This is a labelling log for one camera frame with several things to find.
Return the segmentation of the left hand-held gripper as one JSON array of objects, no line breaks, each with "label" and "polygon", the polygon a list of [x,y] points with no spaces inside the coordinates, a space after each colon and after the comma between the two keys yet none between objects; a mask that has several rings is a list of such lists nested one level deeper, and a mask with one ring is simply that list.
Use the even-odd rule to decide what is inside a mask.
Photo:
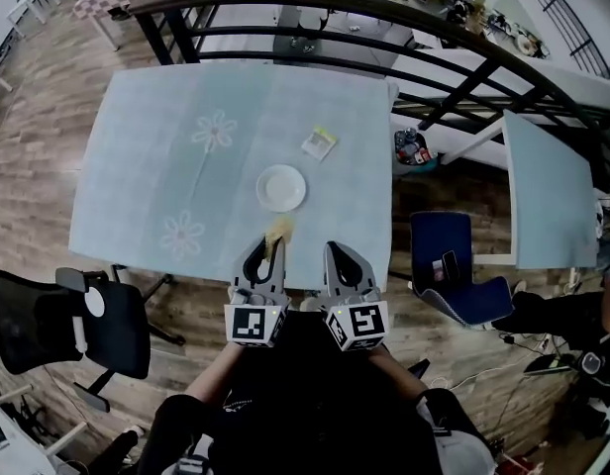
[{"label": "left hand-held gripper", "polygon": [[[271,246],[267,278],[259,273],[265,261],[265,250],[265,236],[259,236],[234,263],[231,284],[235,287],[228,289],[230,302],[224,306],[228,342],[274,347],[284,326],[291,303],[284,294],[284,238],[277,239]],[[264,282],[272,296],[250,291]]]}]

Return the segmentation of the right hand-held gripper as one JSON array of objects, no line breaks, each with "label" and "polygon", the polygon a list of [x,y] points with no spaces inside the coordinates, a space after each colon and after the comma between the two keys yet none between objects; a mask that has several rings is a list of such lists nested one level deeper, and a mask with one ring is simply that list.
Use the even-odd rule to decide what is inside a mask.
[{"label": "right hand-held gripper", "polygon": [[[324,248],[327,298],[319,310],[341,351],[371,350],[389,334],[387,302],[375,287],[371,265],[351,247],[328,241]],[[341,298],[341,295],[352,295]]]}]

